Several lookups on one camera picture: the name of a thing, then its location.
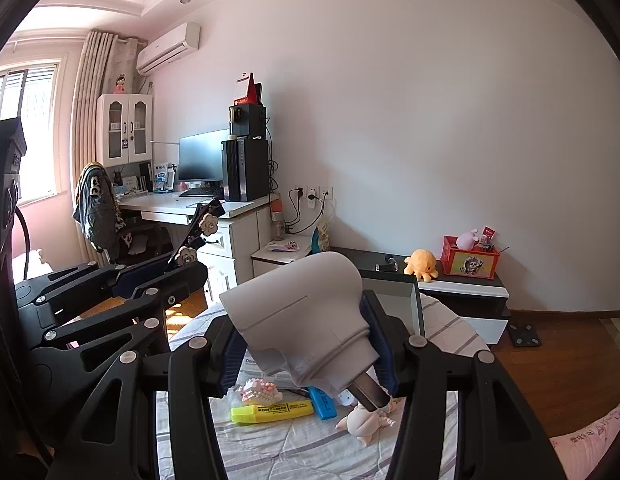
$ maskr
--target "red box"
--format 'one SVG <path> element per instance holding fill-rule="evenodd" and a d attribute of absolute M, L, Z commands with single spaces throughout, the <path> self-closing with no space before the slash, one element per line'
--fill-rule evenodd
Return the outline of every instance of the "red box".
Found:
<path fill-rule="evenodd" d="M 456 246 L 455 236 L 443 237 L 441 264 L 444 274 L 493 280 L 499 256 L 499 251 L 494 247 L 490 251 L 480 248 L 463 251 Z"/>

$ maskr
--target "curtain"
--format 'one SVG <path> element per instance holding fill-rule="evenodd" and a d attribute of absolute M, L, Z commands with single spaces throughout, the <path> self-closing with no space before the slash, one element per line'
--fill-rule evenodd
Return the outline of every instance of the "curtain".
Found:
<path fill-rule="evenodd" d="M 97 160 L 96 110 L 97 99 L 102 93 L 114 90 L 120 75 L 126 77 L 125 89 L 132 92 L 136 75 L 135 61 L 138 41 L 120 41 L 118 35 L 92 30 L 85 38 L 79 60 L 70 128 L 70 179 L 71 189 L 76 190 L 79 176 L 86 164 Z M 76 225 L 79 247 L 84 262 L 105 263 L 104 257 L 94 250 Z"/>

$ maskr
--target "blue eraser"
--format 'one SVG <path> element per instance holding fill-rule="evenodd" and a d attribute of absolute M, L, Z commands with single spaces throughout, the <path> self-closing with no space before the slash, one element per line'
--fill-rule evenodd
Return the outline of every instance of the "blue eraser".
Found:
<path fill-rule="evenodd" d="M 337 416 L 337 408 L 334 407 L 334 402 L 325 392 L 314 386 L 308 386 L 308 393 L 316 414 L 321 420 L 328 420 Z"/>

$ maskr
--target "window sill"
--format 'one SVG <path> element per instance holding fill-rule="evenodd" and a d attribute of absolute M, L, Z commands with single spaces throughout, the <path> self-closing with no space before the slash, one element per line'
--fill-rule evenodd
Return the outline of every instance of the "window sill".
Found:
<path fill-rule="evenodd" d="M 43 196 L 37 196 L 36 198 L 28 198 L 28 199 L 20 199 L 17 202 L 17 206 L 18 207 L 26 207 L 28 205 L 31 204 L 35 204 L 37 202 L 43 202 L 44 200 L 47 200 L 49 198 L 55 197 L 55 196 L 59 196 L 59 195 L 63 195 L 65 193 L 65 191 L 51 191 L 50 193 L 43 195 Z"/>

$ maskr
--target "air conditioner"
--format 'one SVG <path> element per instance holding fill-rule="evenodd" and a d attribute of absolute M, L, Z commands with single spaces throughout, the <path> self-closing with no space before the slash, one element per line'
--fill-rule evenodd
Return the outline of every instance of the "air conditioner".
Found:
<path fill-rule="evenodd" d="M 136 58 L 136 70 L 149 75 L 162 66 L 172 63 L 199 49 L 198 23 L 183 23 L 164 34 L 143 49 Z"/>

